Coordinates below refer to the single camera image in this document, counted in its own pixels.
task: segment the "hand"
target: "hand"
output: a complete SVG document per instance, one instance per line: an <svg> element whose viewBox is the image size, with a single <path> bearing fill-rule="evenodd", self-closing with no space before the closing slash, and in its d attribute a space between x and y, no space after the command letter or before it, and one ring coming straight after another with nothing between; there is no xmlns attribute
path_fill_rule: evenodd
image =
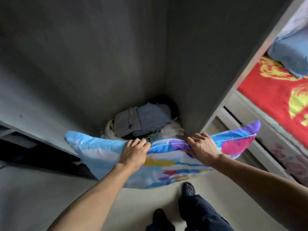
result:
<svg viewBox="0 0 308 231"><path fill-rule="evenodd" d="M193 137L187 137L186 142L193 150L186 149L193 157L197 158L205 166L212 166L221 154L214 141L205 132L201 135L195 133Z"/></svg>
<svg viewBox="0 0 308 231"><path fill-rule="evenodd" d="M144 164L150 147L151 144L147 143L145 139L129 140L120 155L118 163L123 164L129 168L131 173L134 173Z"/></svg>

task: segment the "foot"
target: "foot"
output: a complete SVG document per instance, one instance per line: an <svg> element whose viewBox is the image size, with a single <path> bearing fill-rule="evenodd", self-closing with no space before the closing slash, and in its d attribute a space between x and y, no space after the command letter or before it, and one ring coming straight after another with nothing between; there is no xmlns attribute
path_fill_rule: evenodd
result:
<svg viewBox="0 0 308 231"><path fill-rule="evenodd" d="M158 208L154 211L152 221L156 227L159 227L162 230L165 230L166 228L171 228L171 227L174 228L173 224L170 221L168 221L166 214L161 208Z"/></svg>
<svg viewBox="0 0 308 231"><path fill-rule="evenodd" d="M193 185L189 182L184 182L182 184L182 197L195 195L196 191Z"/></svg>

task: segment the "red blanket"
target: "red blanket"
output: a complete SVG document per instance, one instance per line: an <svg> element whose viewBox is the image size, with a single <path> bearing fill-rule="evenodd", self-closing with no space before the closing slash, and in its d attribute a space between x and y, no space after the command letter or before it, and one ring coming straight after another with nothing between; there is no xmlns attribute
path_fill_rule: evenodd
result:
<svg viewBox="0 0 308 231"><path fill-rule="evenodd" d="M308 76L263 56L238 90L308 149Z"/></svg>

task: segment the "forearm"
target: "forearm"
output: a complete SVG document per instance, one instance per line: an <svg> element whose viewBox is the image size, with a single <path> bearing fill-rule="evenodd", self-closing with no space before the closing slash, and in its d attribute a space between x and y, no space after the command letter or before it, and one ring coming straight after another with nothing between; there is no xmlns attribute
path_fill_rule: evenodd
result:
<svg viewBox="0 0 308 231"><path fill-rule="evenodd" d="M130 169L116 164L100 182L64 210L48 231L101 230L118 192L130 174Z"/></svg>
<svg viewBox="0 0 308 231"><path fill-rule="evenodd" d="M213 168L229 177L289 230L306 230L308 188L221 155Z"/></svg>

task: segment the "dark pants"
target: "dark pants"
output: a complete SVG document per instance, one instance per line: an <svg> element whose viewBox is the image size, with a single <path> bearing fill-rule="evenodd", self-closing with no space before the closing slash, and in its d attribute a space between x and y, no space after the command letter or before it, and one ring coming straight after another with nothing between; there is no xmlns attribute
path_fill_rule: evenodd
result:
<svg viewBox="0 0 308 231"><path fill-rule="evenodd" d="M229 223L200 195L178 200L180 215L186 221L186 231L234 231ZM175 231L171 223L164 227L151 224L146 231Z"/></svg>

